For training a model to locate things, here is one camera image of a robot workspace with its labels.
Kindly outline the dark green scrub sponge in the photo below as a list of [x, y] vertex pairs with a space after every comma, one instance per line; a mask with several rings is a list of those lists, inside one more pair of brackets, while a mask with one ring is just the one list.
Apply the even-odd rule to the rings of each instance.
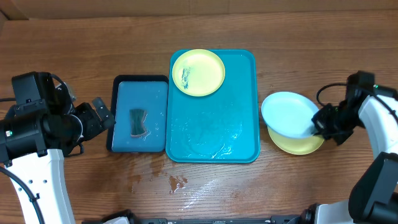
[[146, 120], [147, 111], [143, 109], [131, 109], [129, 110], [131, 120], [131, 137], [139, 138], [147, 133], [147, 129], [144, 125]]

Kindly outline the light blue plate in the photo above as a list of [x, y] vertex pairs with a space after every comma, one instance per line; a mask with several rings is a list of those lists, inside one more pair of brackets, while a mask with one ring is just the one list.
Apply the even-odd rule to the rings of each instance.
[[312, 118], [318, 110], [307, 97], [289, 91], [273, 93], [261, 105], [261, 114], [268, 127], [292, 139], [309, 138], [317, 132]]

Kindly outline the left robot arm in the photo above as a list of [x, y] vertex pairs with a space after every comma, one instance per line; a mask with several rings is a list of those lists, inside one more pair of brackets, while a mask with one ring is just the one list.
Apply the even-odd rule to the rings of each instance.
[[1, 121], [1, 172], [11, 179], [26, 223], [74, 223], [64, 160], [115, 124], [103, 100], [69, 114], [37, 110]]

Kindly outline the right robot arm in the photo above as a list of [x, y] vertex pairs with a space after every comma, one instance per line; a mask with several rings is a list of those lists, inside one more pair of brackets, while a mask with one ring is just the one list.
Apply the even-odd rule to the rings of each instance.
[[321, 133], [337, 143], [354, 127], [366, 129], [374, 161], [351, 190], [348, 200], [313, 204], [291, 223], [397, 223], [397, 91], [373, 85], [347, 84], [339, 106], [314, 118]]

